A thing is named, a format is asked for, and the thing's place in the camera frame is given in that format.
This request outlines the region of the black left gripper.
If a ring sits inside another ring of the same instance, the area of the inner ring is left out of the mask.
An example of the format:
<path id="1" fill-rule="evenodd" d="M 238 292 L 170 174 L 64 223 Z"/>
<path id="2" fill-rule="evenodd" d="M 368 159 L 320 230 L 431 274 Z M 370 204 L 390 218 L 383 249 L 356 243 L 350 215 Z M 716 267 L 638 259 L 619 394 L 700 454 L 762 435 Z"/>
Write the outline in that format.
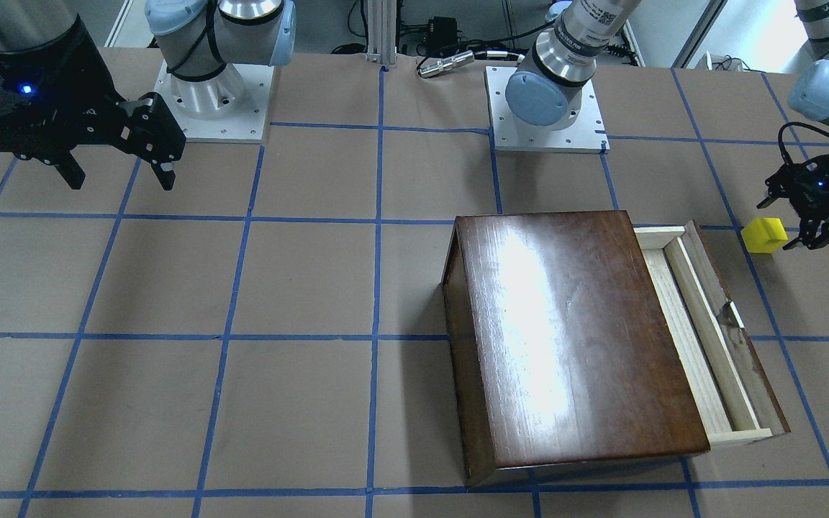
<path id="1" fill-rule="evenodd" d="M 816 250 L 829 245 L 829 158 L 784 164 L 764 184 L 766 196 L 757 203 L 757 209 L 787 198 L 799 217 L 797 238 L 783 245 L 782 250 L 798 245 Z"/>

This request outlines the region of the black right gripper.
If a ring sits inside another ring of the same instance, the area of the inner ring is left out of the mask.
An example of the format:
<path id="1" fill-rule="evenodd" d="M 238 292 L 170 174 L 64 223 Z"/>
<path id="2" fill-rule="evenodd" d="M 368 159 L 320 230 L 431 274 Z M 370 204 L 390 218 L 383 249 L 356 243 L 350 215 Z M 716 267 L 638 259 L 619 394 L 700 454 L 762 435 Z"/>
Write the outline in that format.
<path id="1" fill-rule="evenodd" d="M 72 190 L 86 179 L 72 154 L 77 145 L 111 145 L 142 158 L 171 191 L 185 143 L 161 95 L 119 94 L 80 17 L 39 48 L 0 51 L 0 152 L 46 160 Z"/>

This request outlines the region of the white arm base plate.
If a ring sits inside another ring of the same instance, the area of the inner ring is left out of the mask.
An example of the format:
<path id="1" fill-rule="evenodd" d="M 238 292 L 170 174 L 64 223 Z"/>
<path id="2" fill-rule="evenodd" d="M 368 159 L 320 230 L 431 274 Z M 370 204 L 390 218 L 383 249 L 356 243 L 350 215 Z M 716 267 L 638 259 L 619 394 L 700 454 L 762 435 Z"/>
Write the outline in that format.
<path id="1" fill-rule="evenodd" d="M 216 78 L 188 82 L 161 63 L 155 92 L 168 103 L 186 141 L 262 145 L 272 101 L 273 66 L 230 63 Z"/>
<path id="2" fill-rule="evenodd" d="M 561 120 L 552 127 L 539 127 L 517 118 L 504 99 L 504 87 L 514 71 L 515 68 L 486 68 L 488 112 L 497 150 L 594 154 L 610 150 L 592 80 L 586 82 Z"/>

